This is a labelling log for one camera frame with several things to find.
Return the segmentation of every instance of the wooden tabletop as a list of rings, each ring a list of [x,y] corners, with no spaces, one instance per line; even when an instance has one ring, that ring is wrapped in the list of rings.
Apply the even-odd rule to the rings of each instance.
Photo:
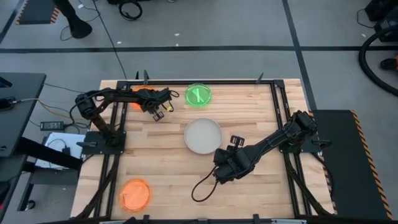
[[[306,111],[307,104],[299,79],[285,79],[290,111]],[[101,82],[100,88],[116,87],[116,80]],[[191,199],[193,186],[213,168],[213,154],[198,155],[187,149],[183,132],[187,124],[197,118],[215,120],[223,130],[221,148],[226,149],[229,137],[246,139],[245,145],[255,144],[277,129],[276,115],[268,85],[208,85],[213,93],[211,103],[204,108],[186,104],[186,85],[153,86],[156,90],[169,87],[180,93],[174,98],[173,113],[164,111],[158,122],[149,113],[128,107],[125,130],[126,150],[121,156],[112,219],[135,216],[142,219],[193,218],[292,218],[292,204],[284,160],[278,149],[261,158],[256,168],[241,180],[218,185],[214,194],[202,203]],[[279,103],[282,98],[277,91]],[[103,112],[109,122],[112,107]],[[333,206],[322,165],[311,155],[302,154],[302,167],[308,189],[329,212]],[[80,172],[71,217],[79,214],[98,188],[103,156],[93,156],[83,164]],[[145,179],[151,188],[149,206],[139,213],[128,213],[119,206],[119,191],[129,179]],[[212,189],[214,177],[197,188],[196,198],[203,198]],[[303,213],[301,193],[297,189],[300,211]],[[108,192],[103,197],[101,214],[104,215]]]

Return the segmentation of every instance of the black table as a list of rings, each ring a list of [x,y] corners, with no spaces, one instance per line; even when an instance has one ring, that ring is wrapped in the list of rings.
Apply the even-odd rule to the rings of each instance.
[[[46,76],[39,73],[0,73],[0,77],[12,83],[9,88],[0,88],[0,98],[13,96],[22,100],[38,98]],[[0,182],[10,183],[3,209],[0,210],[0,222],[4,218],[21,172],[33,173],[39,170],[33,162],[27,162],[28,156],[74,170],[79,170],[81,166],[80,159],[22,137],[35,104],[35,100],[25,101],[16,104],[9,111],[0,111]],[[27,202],[26,197],[22,200],[22,205]]]

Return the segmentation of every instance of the concrete floor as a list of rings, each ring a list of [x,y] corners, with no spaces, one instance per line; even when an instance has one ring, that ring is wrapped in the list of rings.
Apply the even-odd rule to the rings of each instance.
[[[8,0],[0,7],[0,30],[6,26],[16,6],[23,0]],[[90,0],[82,0],[93,7]],[[96,12],[77,9],[88,20]],[[309,101],[318,109],[356,110],[374,163],[391,206],[398,217],[398,144],[395,119],[397,98],[371,83],[358,65],[356,51],[295,51],[298,46],[360,46],[374,33],[356,23],[356,11],[366,6],[363,0],[166,0],[143,2],[144,14],[139,21],[128,22],[117,8],[105,0],[97,2],[128,78],[148,70],[151,78],[301,78]],[[285,10],[290,8],[294,24],[288,23]],[[99,19],[90,24],[93,33],[85,39],[60,41],[60,31],[67,22],[59,16],[55,24],[17,26],[15,19],[0,39],[2,72],[38,72],[47,74],[47,83],[74,90],[95,90],[104,79],[123,79],[112,52],[76,52],[76,49],[109,48],[111,42]],[[362,14],[361,20],[369,22]],[[294,25],[297,36],[290,33]],[[137,52],[136,47],[184,46],[281,46],[264,50],[201,50]],[[383,45],[375,41],[373,45]],[[69,53],[16,54],[17,49],[75,49]],[[368,62],[377,74],[398,87],[397,74],[383,72],[378,63],[394,57],[395,52],[372,51]],[[76,94],[48,86],[40,96],[49,104],[69,109]],[[59,120],[37,106],[31,120]],[[48,133],[28,124],[24,136],[41,141]],[[3,223],[39,223],[64,220],[72,207],[74,186],[35,186],[31,199],[37,208],[15,212],[27,175],[20,179]]]

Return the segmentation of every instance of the green object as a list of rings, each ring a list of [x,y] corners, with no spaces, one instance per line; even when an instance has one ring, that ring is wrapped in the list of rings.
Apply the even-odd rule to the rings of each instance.
[[[211,101],[211,90],[204,84],[193,84],[185,91],[187,103],[193,107],[204,107]]]

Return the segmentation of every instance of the orange object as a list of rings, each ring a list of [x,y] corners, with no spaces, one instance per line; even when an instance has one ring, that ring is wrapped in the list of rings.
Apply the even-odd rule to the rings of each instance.
[[[120,206],[127,212],[140,212],[145,209],[150,201],[150,188],[143,179],[131,179],[127,181],[120,193]]]
[[[132,88],[133,91],[138,91],[138,90],[142,90],[142,89],[145,89],[145,90],[154,90],[152,87],[146,86],[146,85],[134,86],[134,87]],[[137,103],[130,103],[130,105],[131,105],[131,107],[134,108],[134,109],[141,110],[141,106],[138,105]]]

